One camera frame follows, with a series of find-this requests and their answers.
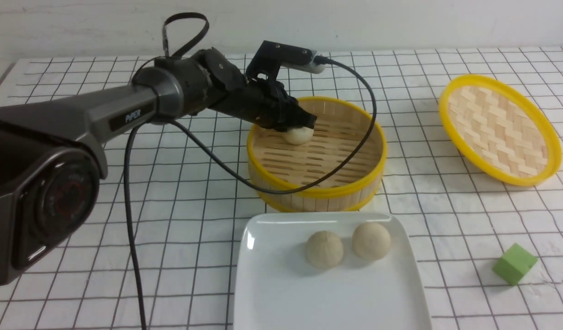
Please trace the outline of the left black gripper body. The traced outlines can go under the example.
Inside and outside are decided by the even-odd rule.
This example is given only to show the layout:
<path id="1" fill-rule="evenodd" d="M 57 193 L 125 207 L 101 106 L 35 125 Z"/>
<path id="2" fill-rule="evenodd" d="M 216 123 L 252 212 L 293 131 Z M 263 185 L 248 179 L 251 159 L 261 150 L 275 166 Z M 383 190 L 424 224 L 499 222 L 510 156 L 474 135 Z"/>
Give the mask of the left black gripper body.
<path id="1" fill-rule="evenodd" d="M 278 132 L 282 131 L 286 110 L 303 109 L 298 100 L 284 90 L 282 83 L 261 78 L 250 79 L 245 86 L 225 92 L 208 108 Z"/>

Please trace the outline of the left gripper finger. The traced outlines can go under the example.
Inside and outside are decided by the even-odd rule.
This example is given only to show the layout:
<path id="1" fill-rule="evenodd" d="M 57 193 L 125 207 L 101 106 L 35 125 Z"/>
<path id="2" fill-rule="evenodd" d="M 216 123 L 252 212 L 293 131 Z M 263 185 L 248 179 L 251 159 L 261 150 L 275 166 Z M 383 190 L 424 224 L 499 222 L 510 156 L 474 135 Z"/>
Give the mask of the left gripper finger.
<path id="1" fill-rule="evenodd" d="M 281 123 L 281 131 L 288 132 L 292 129 L 313 129 L 317 121 L 317 115 L 313 115 L 303 109 L 290 109 L 284 113 Z"/>

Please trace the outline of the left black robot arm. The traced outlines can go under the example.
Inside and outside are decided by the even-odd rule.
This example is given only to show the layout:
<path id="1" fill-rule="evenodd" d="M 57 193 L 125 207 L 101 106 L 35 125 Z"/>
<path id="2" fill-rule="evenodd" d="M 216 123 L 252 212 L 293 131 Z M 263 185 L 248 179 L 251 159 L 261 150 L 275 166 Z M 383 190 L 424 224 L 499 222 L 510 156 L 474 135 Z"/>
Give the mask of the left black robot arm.
<path id="1" fill-rule="evenodd" d="M 205 109 L 280 132 L 316 122 L 283 84 L 243 74 L 215 49 L 155 59 L 124 86 L 0 107 L 0 286 L 91 214 L 108 175 L 105 143 Z"/>

